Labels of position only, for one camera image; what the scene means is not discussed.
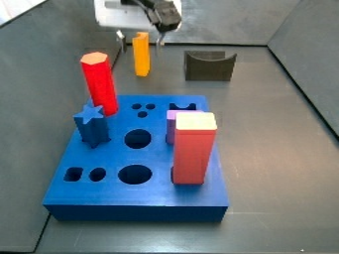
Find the blue star block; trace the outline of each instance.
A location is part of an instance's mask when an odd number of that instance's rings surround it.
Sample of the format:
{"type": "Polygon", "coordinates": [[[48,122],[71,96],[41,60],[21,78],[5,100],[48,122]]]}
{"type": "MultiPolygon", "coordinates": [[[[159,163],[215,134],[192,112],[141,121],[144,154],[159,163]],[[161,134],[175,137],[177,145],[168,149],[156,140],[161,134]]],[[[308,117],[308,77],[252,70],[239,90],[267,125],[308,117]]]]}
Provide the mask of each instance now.
{"type": "Polygon", "coordinates": [[[100,142],[108,142],[108,127],[103,115],[103,107],[85,105],[83,112],[76,114],[75,121],[80,130],[83,141],[95,148],[100,142]]]}

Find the purple block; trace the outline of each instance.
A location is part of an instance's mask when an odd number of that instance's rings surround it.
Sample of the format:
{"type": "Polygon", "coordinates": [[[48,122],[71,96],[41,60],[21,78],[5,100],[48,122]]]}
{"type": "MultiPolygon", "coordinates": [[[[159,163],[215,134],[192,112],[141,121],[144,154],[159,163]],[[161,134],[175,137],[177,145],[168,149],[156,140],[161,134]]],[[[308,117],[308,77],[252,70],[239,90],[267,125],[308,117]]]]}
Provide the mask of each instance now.
{"type": "Polygon", "coordinates": [[[175,144],[175,123],[177,112],[203,112],[201,110],[167,110],[167,135],[165,142],[169,145],[175,144]]]}

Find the oval hole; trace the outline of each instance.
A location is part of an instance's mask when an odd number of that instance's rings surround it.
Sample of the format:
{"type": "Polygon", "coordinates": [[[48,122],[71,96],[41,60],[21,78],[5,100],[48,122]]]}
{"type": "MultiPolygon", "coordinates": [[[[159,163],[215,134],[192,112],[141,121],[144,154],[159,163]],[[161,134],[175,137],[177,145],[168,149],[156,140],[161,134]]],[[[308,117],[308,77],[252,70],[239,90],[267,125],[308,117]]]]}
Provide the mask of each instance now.
{"type": "Polygon", "coordinates": [[[105,177],[105,170],[103,168],[96,168],[89,172],[89,179],[93,182],[100,182],[105,177]]]}
{"type": "Polygon", "coordinates": [[[136,129],[129,131],[124,136],[124,144],[132,149],[147,147],[151,143],[151,134],[148,131],[136,129]]]}
{"type": "Polygon", "coordinates": [[[83,168],[77,168],[77,167],[68,168],[65,176],[64,176],[64,181],[77,182],[81,178],[83,170],[84,170],[83,168]]]}
{"type": "Polygon", "coordinates": [[[140,112],[137,113],[137,117],[144,118],[145,116],[147,116],[147,112],[140,111],[140,112]]]}
{"type": "Polygon", "coordinates": [[[155,109],[155,104],[152,104],[152,103],[147,104],[145,108],[149,109],[149,110],[155,109]]]}
{"type": "Polygon", "coordinates": [[[140,103],[132,104],[132,109],[139,109],[139,108],[141,108],[141,104],[140,103]]]}
{"type": "Polygon", "coordinates": [[[131,165],[119,171],[117,176],[125,184],[140,185],[151,179],[152,172],[141,165],[131,165]]]}

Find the shape sorter board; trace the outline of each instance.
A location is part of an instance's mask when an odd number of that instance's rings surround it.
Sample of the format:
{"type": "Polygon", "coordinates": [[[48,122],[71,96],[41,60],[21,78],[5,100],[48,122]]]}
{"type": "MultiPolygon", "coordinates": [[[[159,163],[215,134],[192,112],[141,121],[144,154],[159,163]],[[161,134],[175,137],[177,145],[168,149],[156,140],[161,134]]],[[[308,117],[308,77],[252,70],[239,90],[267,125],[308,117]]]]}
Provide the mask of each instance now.
{"type": "Polygon", "coordinates": [[[57,220],[211,221],[229,206],[216,144],[204,184],[173,185],[167,110],[208,111],[200,95],[119,95],[111,141],[92,149],[75,131],[43,205],[57,220]]]}

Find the black object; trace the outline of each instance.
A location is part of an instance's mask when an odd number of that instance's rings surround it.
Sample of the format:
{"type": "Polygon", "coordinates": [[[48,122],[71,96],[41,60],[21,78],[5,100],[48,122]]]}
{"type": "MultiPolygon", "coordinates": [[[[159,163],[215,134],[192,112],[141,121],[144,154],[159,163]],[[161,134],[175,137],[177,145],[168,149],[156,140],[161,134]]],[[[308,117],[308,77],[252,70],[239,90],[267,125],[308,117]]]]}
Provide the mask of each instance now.
{"type": "Polygon", "coordinates": [[[225,59],[225,52],[185,51],[185,80],[229,81],[237,54],[225,59]]]}
{"type": "Polygon", "coordinates": [[[139,5],[159,33],[176,30],[181,16],[172,1],[120,0],[121,5],[139,5]]]}

